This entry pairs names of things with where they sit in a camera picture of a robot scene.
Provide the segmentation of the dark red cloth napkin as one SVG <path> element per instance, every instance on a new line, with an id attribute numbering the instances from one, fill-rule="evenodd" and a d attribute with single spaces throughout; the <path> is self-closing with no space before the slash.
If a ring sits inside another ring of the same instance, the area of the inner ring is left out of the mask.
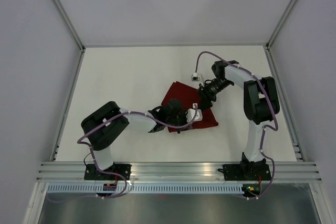
<path id="1" fill-rule="evenodd" d="M 183 105 L 183 110 L 191 109 L 193 103 L 197 103 L 197 107 L 200 107 L 200 96 L 198 95 L 197 89 L 178 81 L 172 83 L 163 98 L 161 105 L 166 105 L 172 99 L 179 100 Z M 202 116 L 203 118 L 201 121 L 194 122 L 185 130 L 206 129 L 218 126 L 218 122 L 211 109 L 203 111 Z"/>

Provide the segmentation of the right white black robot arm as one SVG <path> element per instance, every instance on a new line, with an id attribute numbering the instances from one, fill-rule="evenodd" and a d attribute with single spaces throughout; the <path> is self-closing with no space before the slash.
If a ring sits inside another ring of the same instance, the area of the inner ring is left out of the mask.
<path id="1" fill-rule="evenodd" d="M 238 62 L 216 61 L 212 65 L 215 76 L 200 84 L 198 94 L 201 110 L 207 110 L 216 102 L 216 96 L 229 85 L 243 90 L 243 109 L 249 120 L 248 139 L 239 164 L 224 164 L 219 172 L 225 181 L 271 180 L 269 165 L 263 152 L 267 129 L 278 130 L 276 114 L 280 104 L 275 80 L 260 78 L 241 68 Z"/>

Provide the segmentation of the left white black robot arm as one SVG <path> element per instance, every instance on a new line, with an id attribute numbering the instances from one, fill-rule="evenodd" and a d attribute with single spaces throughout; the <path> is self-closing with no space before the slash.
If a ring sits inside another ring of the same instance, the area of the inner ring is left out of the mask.
<path id="1" fill-rule="evenodd" d="M 114 160 L 109 148 L 125 130 L 157 133 L 169 127 L 180 132 L 189 129 L 202 116 L 196 103 L 184 110 L 178 99 L 145 112 L 122 109 L 110 101 L 83 119 L 84 136 L 77 143 L 89 147 L 97 175 L 108 180 L 114 176 Z"/>

